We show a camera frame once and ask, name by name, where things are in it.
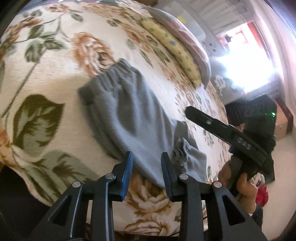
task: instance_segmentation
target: black sleeve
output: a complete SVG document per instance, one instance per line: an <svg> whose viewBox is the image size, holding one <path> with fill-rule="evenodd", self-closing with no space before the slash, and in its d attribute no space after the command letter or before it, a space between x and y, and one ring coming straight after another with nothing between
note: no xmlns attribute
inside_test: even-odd
<svg viewBox="0 0 296 241"><path fill-rule="evenodd" d="M256 210L251 217L256 222L256 224L260 227L260 229L262 229L263 209L260 205L256 204Z"/></svg>

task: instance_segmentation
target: yellow polka dot pillow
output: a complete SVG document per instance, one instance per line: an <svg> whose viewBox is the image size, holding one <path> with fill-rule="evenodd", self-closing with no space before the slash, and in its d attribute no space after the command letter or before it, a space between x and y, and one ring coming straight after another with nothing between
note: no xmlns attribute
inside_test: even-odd
<svg viewBox="0 0 296 241"><path fill-rule="evenodd" d="M175 56L194 87L199 87L201 84L200 71L185 46L155 19L143 18L141 24Z"/></svg>

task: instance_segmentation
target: yellow sticker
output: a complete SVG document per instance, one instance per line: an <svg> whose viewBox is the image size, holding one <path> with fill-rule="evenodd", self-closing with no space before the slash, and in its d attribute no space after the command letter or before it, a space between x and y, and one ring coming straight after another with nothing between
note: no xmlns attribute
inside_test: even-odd
<svg viewBox="0 0 296 241"><path fill-rule="evenodd" d="M177 16L177 19L178 19L181 23L183 23L183 24L186 23L186 20L185 20L184 18L182 18L181 15L178 15L178 16Z"/></svg>

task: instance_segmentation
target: floral blanket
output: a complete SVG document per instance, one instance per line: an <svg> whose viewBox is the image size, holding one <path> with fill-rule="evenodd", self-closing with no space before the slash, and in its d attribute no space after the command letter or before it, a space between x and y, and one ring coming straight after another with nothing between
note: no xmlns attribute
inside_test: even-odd
<svg viewBox="0 0 296 241"><path fill-rule="evenodd" d="M143 74L171 118L186 120L184 109L192 105L227 123L212 84L195 90L176 59L139 24L149 13L129 3L38 6L17 15L1 39L0 162L47 205L72 182L96 180L118 163L93 138L77 89L120 58ZM228 146L186 121L207 155L211 183L229 159ZM180 208L134 170L126 200L113 205L115 230L172 235Z"/></svg>

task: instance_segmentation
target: pillow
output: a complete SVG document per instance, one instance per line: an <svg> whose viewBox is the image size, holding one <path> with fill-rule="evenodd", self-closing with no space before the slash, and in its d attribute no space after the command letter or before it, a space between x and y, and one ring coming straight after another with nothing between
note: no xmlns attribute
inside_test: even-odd
<svg viewBox="0 0 296 241"><path fill-rule="evenodd" d="M150 15L162 24L172 35L177 37L191 53L200 71L203 85L206 87L211 79L211 65L209 57L196 37L171 14L153 7L145 7Z"/></svg>
<svg viewBox="0 0 296 241"><path fill-rule="evenodd" d="M199 87L201 84L200 71L198 70L191 53L185 48L185 46L153 18L143 18L141 25L169 49L193 83L194 87Z"/></svg>

